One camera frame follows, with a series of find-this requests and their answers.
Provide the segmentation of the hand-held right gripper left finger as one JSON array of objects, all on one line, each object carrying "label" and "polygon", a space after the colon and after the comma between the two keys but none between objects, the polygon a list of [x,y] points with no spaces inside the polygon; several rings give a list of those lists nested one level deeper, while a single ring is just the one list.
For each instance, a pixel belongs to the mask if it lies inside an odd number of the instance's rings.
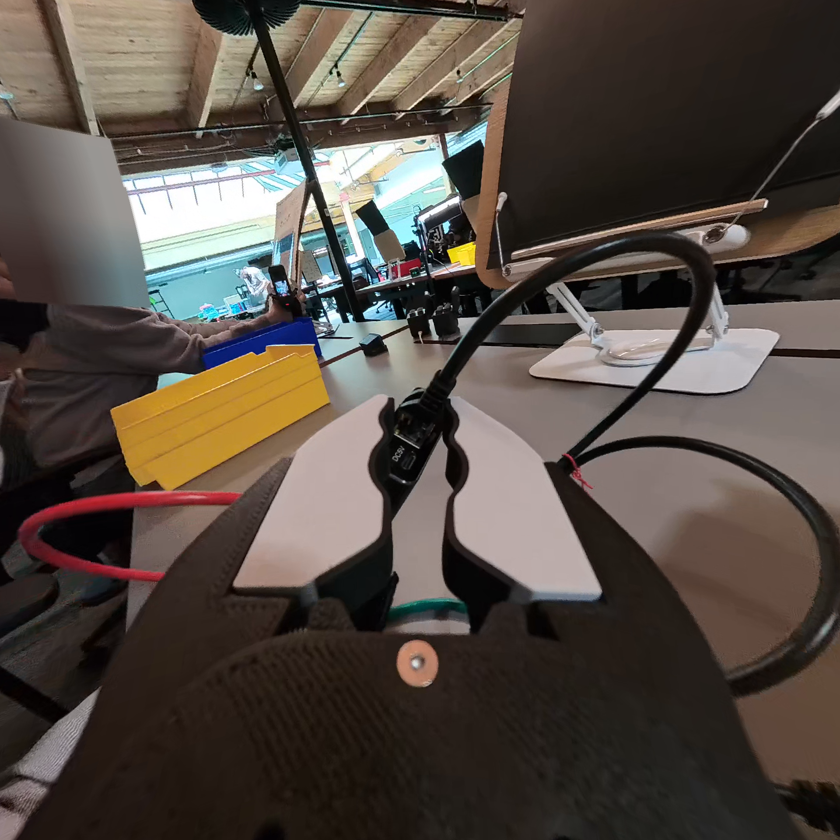
[{"label": "hand-held right gripper left finger", "polygon": [[293,456],[232,584],[248,596],[363,606],[393,572],[385,488],[394,401],[375,395],[338,416]]}]

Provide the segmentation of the black steel column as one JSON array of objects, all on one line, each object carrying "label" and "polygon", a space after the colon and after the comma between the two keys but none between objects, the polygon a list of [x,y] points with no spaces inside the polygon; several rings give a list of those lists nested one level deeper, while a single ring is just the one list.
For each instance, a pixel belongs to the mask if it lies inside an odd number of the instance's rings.
[{"label": "black steel column", "polygon": [[299,161],[306,175],[307,185],[311,189],[311,194],[318,210],[322,228],[328,240],[331,256],[333,257],[335,265],[339,270],[339,276],[342,280],[345,297],[348,300],[353,320],[356,322],[365,322],[364,310],[361,308],[359,303],[356,289],[353,285],[350,268],[344,256],[343,248],[333,224],[328,203],[322,191],[322,186],[308,146],[308,140],[298,119],[296,107],[293,103],[293,99],[288,89],[272,42],[268,20],[264,14],[261,2],[246,1],[245,6],[248,10],[250,21],[255,30],[259,47],[266,59],[266,66],[272,80],[272,84],[275,88],[281,110],[283,111],[286,119],[290,136],[298,152]]}]

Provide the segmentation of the black laptop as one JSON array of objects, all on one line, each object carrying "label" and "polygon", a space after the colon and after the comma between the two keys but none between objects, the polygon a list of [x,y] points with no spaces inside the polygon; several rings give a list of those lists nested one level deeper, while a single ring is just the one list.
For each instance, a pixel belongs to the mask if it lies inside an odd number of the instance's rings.
[{"label": "black laptop", "polygon": [[748,201],[838,86],[838,1],[527,2],[504,256]]}]

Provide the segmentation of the yellow plastic bin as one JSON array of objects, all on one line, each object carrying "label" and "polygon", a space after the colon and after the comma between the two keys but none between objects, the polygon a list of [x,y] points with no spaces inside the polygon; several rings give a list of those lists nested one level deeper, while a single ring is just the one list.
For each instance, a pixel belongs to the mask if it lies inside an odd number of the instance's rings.
[{"label": "yellow plastic bin", "polygon": [[111,410],[140,487],[175,490],[330,402],[312,344],[274,344]]}]

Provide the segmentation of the black network adapter box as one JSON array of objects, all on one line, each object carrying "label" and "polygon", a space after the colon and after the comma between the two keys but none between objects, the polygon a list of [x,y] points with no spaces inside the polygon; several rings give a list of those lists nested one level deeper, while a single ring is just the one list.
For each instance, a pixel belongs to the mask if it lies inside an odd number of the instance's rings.
[{"label": "black network adapter box", "polygon": [[442,433],[439,418],[428,419],[417,414],[424,393],[424,388],[414,389],[395,410],[388,444],[387,479],[394,494],[407,493],[415,486]]}]

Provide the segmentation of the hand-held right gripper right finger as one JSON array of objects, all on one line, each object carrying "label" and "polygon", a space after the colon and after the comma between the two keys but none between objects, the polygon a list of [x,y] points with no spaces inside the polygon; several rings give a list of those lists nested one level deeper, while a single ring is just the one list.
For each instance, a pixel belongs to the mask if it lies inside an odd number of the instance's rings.
[{"label": "hand-held right gripper right finger", "polygon": [[601,583],[541,456],[464,398],[449,406],[450,591],[468,604],[600,600]]}]

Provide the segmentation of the blue plastic bin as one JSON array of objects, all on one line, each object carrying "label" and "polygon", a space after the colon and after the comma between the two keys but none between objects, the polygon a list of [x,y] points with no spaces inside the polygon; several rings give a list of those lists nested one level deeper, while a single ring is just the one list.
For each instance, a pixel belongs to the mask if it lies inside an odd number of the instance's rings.
[{"label": "blue plastic bin", "polygon": [[214,345],[203,353],[204,370],[211,370],[250,353],[262,354],[270,346],[305,345],[313,347],[317,359],[322,358],[313,321],[308,317],[295,318],[290,322],[250,331],[237,339]]}]

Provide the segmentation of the rounded plywood panel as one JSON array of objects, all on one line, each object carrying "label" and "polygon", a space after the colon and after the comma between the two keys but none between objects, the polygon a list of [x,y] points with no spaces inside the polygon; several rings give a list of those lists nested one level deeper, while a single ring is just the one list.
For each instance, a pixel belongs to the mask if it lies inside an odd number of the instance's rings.
[{"label": "rounded plywood panel", "polygon": [[[502,275],[500,269],[488,267],[509,88],[510,81],[503,81],[490,106],[481,190],[474,222],[477,235],[476,273],[485,286],[495,290],[506,290],[511,286],[509,279]],[[712,259],[716,265],[787,256],[819,245],[838,234],[839,208],[838,205],[823,206],[786,213],[772,219],[760,219],[756,214],[745,218],[744,221],[751,233],[750,241],[741,248],[713,255]]]}]

